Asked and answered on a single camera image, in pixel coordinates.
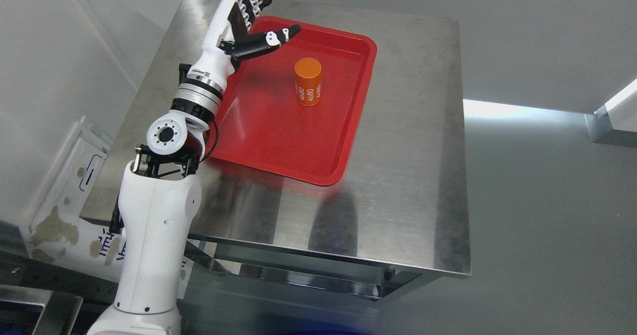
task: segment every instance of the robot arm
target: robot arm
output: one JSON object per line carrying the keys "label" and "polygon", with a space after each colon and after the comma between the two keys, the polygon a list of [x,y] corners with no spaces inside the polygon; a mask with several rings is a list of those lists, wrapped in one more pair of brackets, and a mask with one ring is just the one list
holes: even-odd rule
{"label": "robot arm", "polygon": [[[177,283],[188,231],[201,202],[196,170],[205,154],[227,78],[241,61],[275,51],[300,31],[293,25],[248,34],[271,0],[221,0],[194,65],[180,66],[180,84],[168,113],[151,124],[146,145],[123,172],[113,224],[123,220],[126,257],[114,304],[90,335],[180,333]],[[178,165],[183,179],[162,179],[160,167]]]}
{"label": "robot arm", "polygon": [[[241,61],[277,50],[301,30],[299,25],[293,25],[248,35],[255,18],[271,2],[221,0],[204,37],[201,57],[180,80],[171,110],[148,129],[146,142],[153,153],[173,154],[191,135],[201,146],[200,161],[203,160],[203,134],[214,123],[228,76],[236,72]],[[182,132],[172,133],[172,128]]]}

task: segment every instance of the black cable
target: black cable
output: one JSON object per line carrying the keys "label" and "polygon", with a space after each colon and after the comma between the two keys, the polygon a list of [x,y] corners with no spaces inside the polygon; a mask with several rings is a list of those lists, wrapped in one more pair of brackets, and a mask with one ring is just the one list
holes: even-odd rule
{"label": "black cable", "polygon": [[[212,148],[210,149],[210,151],[205,156],[203,156],[201,162],[204,162],[206,158],[210,157],[210,154],[212,154],[212,151],[216,147],[216,143],[219,142],[219,126],[216,124],[216,121],[214,119],[212,119],[212,125],[214,126],[214,143],[212,144]],[[206,135],[206,143],[208,143],[209,137],[210,131]]]}
{"label": "black cable", "polygon": [[177,172],[181,172],[181,171],[182,171],[182,170],[180,170],[180,169],[171,170],[170,172],[166,172],[166,173],[162,173],[162,174],[157,175],[157,178],[166,177],[166,176],[169,176],[169,175],[171,175],[171,174],[175,174],[175,173],[177,173]]}

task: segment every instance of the orange cylinder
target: orange cylinder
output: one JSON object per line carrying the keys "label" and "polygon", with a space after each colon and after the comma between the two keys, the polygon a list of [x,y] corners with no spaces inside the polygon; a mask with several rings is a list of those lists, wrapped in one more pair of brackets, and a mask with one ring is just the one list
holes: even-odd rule
{"label": "orange cylinder", "polygon": [[296,97],[301,105],[314,106],[320,101],[321,64],[315,58],[303,58],[294,65]]}

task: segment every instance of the stainless steel table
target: stainless steel table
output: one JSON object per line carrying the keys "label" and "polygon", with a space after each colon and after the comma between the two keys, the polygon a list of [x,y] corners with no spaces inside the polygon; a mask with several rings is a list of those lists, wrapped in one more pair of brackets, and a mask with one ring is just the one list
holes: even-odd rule
{"label": "stainless steel table", "polygon": [[[151,122],[170,106],[179,63],[200,56],[218,2],[184,0],[177,10],[84,206],[84,219],[110,219],[123,167]],[[217,242],[215,259],[243,264],[241,275],[373,299],[441,275],[468,276],[457,20],[285,0],[266,11],[366,35],[378,45],[347,171],[339,188],[303,185],[299,192],[291,179],[280,178],[282,186],[273,188],[254,180],[256,170],[229,175],[206,163],[198,171],[204,197],[191,238]],[[210,268],[223,270],[216,262]]]}

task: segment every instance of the robot finger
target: robot finger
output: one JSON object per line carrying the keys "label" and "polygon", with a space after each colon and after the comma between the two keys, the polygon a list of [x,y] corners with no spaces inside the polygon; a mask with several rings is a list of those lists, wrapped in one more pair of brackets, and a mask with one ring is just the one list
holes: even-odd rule
{"label": "robot finger", "polygon": [[270,4],[272,4],[272,0],[261,0],[261,3],[259,4],[259,8],[263,10],[264,8],[266,8],[266,6],[269,6]]}

